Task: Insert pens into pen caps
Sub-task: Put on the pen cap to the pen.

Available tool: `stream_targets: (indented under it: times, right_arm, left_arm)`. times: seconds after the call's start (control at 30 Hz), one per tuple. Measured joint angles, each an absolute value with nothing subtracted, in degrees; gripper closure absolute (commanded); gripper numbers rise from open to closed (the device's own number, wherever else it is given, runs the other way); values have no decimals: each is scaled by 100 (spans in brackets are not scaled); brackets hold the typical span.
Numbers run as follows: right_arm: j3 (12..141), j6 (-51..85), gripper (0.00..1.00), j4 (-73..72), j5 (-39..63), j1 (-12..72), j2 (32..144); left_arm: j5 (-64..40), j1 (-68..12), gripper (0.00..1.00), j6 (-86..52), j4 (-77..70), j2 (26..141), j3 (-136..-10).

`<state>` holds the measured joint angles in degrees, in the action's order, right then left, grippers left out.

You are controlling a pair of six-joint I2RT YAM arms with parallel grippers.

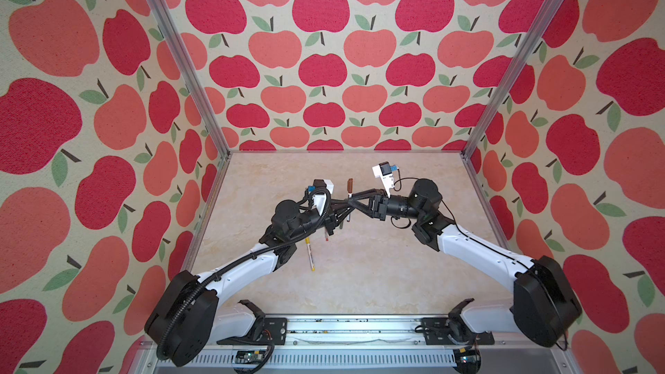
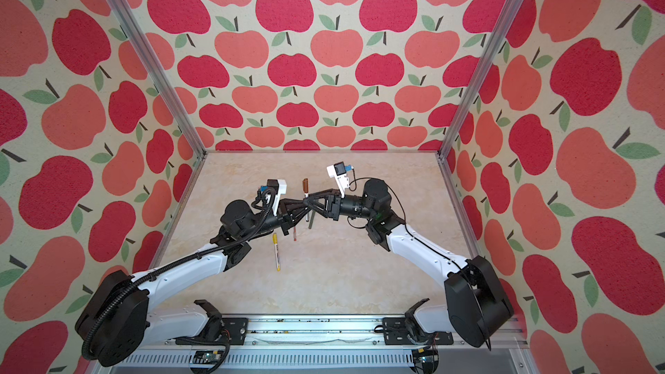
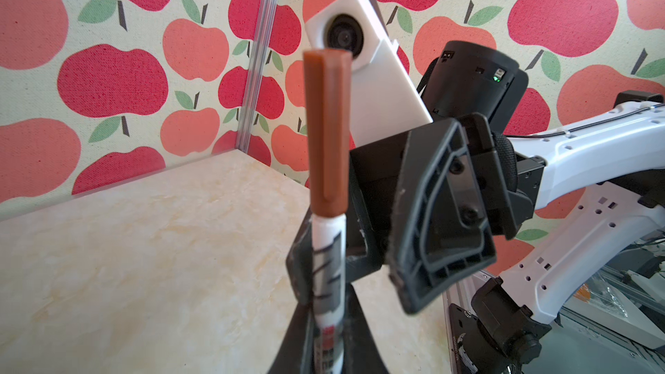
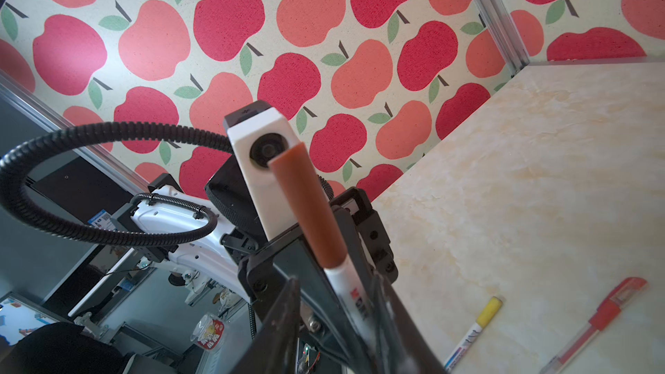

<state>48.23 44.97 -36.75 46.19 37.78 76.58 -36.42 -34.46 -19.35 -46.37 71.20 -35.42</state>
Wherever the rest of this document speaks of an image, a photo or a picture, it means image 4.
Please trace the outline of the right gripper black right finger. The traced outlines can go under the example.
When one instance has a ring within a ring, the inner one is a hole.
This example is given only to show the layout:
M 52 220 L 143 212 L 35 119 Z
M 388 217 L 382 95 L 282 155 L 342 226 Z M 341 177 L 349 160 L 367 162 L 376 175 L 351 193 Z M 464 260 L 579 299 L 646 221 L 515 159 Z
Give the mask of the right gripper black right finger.
M 446 373 L 384 275 L 372 277 L 378 373 Z

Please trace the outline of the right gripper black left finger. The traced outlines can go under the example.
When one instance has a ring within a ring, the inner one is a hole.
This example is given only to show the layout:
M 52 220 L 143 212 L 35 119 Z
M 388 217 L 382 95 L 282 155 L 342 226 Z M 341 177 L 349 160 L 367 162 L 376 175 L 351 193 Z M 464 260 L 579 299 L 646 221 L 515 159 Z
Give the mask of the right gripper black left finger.
M 300 306 L 300 282 L 290 278 L 231 373 L 296 373 Z

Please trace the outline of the white pen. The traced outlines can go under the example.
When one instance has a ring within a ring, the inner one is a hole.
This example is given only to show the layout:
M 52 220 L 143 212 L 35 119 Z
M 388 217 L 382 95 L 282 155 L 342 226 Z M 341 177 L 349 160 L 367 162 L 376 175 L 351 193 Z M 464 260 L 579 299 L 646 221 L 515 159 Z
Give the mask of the white pen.
M 462 358 L 469 351 L 471 346 L 476 343 L 482 331 L 488 326 L 491 320 L 499 312 L 505 299 L 501 296 L 493 296 L 485 308 L 481 311 L 471 328 L 465 333 L 462 340 L 455 346 L 454 351 L 446 358 L 443 368 L 446 373 L 451 373 L 459 364 Z
M 356 334 L 363 340 L 371 356 L 376 356 L 376 320 L 369 295 L 350 256 L 335 268 L 325 268 L 332 290 L 349 318 Z

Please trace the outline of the dark red pen cap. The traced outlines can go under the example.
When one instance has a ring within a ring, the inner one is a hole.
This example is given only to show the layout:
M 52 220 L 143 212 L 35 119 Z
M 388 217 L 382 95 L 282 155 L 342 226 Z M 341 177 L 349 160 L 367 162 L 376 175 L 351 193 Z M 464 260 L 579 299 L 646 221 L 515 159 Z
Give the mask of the dark red pen cap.
M 268 162 L 270 171 L 299 223 L 317 263 L 335 268 L 348 249 L 314 170 L 308 150 L 299 143 Z

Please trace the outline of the red pen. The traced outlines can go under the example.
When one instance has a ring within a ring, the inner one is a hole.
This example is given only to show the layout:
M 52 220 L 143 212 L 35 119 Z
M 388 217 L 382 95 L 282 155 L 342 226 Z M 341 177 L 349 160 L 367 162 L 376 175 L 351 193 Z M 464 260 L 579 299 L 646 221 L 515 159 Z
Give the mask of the red pen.
M 561 373 L 576 356 L 599 335 L 628 304 L 649 286 L 644 278 L 629 277 L 624 279 L 604 298 L 596 313 L 573 337 L 573 339 L 555 355 L 540 373 Z

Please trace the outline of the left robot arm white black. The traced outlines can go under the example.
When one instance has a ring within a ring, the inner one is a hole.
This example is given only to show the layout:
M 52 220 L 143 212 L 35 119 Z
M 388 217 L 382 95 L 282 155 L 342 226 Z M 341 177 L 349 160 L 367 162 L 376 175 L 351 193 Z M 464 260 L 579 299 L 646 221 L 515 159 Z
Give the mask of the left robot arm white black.
M 319 266 L 299 226 L 267 240 L 240 169 L 230 159 L 209 181 L 204 199 L 183 194 L 168 174 L 135 196 L 123 212 L 124 224 L 157 240 L 142 254 L 178 275 L 194 273 L 244 297 L 266 321 L 291 279 L 301 288 L 296 329 L 288 332 L 283 356 L 269 358 L 279 344 L 269 328 L 237 363 L 241 373 L 292 373 L 299 346 L 312 346 L 328 363 L 356 373 L 379 366 L 348 320 L 344 307 Z

